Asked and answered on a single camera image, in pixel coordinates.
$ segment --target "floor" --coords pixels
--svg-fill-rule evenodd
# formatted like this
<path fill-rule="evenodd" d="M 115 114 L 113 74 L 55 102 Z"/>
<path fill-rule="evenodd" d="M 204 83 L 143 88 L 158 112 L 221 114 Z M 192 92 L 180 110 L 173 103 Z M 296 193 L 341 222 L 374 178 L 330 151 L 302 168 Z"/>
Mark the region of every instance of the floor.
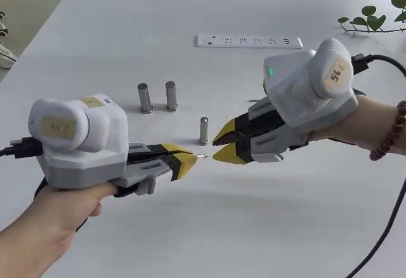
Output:
<path fill-rule="evenodd" d="M 61 0 L 0 0 L 0 10 L 6 13 L 2 21 L 9 35 L 0 39 L 19 56 L 43 26 Z M 0 68 L 0 81 L 8 70 Z"/>

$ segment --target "plant leaf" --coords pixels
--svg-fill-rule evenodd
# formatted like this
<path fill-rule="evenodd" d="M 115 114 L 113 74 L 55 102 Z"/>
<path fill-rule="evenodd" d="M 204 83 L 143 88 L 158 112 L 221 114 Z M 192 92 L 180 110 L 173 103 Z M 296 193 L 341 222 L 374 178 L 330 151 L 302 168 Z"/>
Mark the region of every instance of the plant leaf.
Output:
<path fill-rule="evenodd" d="M 362 8 L 361 12 L 364 16 L 372 16 L 376 11 L 376 7 L 373 5 L 368 5 Z"/>
<path fill-rule="evenodd" d="M 383 25 L 383 23 L 386 20 L 386 16 L 381 16 L 379 18 L 376 18 L 375 16 L 370 16 L 367 18 L 367 23 L 369 25 L 369 27 L 376 32 L 379 28 L 381 28 L 381 26 Z"/>
<path fill-rule="evenodd" d="M 345 23 L 345 22 L 347 22 L 349 20 L 349 18 L 347 18 L 347 17 L 341 17 L 341 18 L 339 18 L 337 21 L 338 21 L 338 23 Z"/>
<path fill-rule="evenodd" d="M 394 22 L 400 22 L 400 21 L 406 21 L 406 11 L 398 15 L 396 19 L 394 19 Z"/>
<path fill-rule="evenodd" d="M 367 24 L 367 22 L 365 21 L 365 19 L 364 19 L 364 18 L 361 18 L 361 17 L 356 17 L 356 18 L 354 18 L 353 24 L 368 26 L 368 24 Z"/>
<path fill-rule="evenodd" d="M 406 7 L 406 0 L 391 0 L 392 5 L 397 8 Z"/>

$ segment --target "green plant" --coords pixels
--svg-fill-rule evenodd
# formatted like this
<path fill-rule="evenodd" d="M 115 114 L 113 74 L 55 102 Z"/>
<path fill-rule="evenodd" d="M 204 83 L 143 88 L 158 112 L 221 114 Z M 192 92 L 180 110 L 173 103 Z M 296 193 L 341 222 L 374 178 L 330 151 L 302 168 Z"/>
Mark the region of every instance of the green plant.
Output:
<path fill-rule="evenodd" d="M 402 10 L 400 14 L 394 19 L 394 22 L 401 22 L 399 29 L 383 30 L 382 25 L 386 21 L 386 16 L 380 17 L 375 15 L 376 7 L 373 5 L 364 6 L 361 9 L 361 13 L 364 17 L 355 17 L 349 24 L 352 25 L 352 29 L 348 29 L 344 26 L 344 23 L 348 22 L 349 18 L 341 17 L 337 21 L 340 26 L 346 32 L 404 32 L 406 27 L 402 27 L 402 24 L 406 22 L 406 0 L 391 0 L 394 7 Z M 356 25 L 364 26 L 365 29 L 358 29 Z"/>

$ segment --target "power cord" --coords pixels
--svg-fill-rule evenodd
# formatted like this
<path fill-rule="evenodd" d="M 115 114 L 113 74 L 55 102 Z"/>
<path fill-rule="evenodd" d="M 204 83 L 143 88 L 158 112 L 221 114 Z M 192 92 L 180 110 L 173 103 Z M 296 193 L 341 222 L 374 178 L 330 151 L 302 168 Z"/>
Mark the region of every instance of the power cord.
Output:
<path fill-rule="evenodd" d="M 364 56 L 363 54 L 358 54 L 351 58 L 351 63 L 353 65 L 353 69 L 354 69 L 354 75 L 357 73 L 360 73 L 364 70 L 367 70 L 369 68 L 368 63 L 371 63 L 372 61 L 375 61 L 375 60 L 385 61 L 385 62 L 388 62 L 388 63 L 394 65 L 406 77 L 406 69 L 403 67 L 402 64 L 400 64 L 395 59 L 388 57 L 388 56 L 384 56 L 384 55 Z M 405 194 L 406 194 L 406 178 L 403 181 L 403 185 L 400 189 L 395 206 L 392 209 L 391 216 L 389 218 L 388 223 L 386 224 L 386 227 L 385 227 L 383 233 L 381 234 L 381 236 L 375 243 L 374 247 L 368 253 L 368 255 L 345 278 L 354 277 L 369 262 L 369 260 L 371 260 L 371 258 L 375 255 L 375 253 L 379 249 L 379 247 L 381 247 L 382 243 L 385 241 L 386 237 L 388 236 L 389 232 L 391 231 L 391 228 L 393 226 L 393 223 L 395 222 L 396 216 L 399 212 L 399 208 L 403 202 L 403 198 L 405 197 Z"/>
<path fill-rule="evenodd" d="M 16 159 L 40 156 L 43 154 L 43 145 L 34 137 L 23 137 L 20 140 L 13 140 L 10 147 L 0 150 L 1 156 L 14 156 Z"/>

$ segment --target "shoe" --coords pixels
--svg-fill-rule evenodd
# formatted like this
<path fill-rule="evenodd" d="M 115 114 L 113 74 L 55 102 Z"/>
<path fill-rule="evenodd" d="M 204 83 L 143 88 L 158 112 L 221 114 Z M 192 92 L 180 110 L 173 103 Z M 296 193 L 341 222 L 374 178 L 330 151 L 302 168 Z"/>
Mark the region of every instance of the shoe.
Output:
<path fill-rule="evenodd" d="M 0 67 L 10 69 L 17 61 L 17 57 L 0 42 Z"/>

